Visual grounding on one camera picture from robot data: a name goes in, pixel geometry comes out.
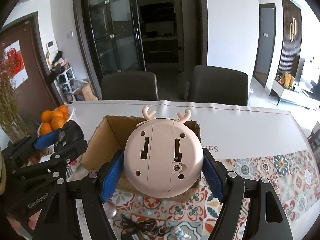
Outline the person's left hand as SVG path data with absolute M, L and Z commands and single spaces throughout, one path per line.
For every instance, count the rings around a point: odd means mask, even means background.
M 22 239 L 33 239 L 34 230 L 40 213 L 41 210 L 23 222 L 19 222 L 11 216 L 7 216 L 7 219 L 17 234 L 22 237 Z

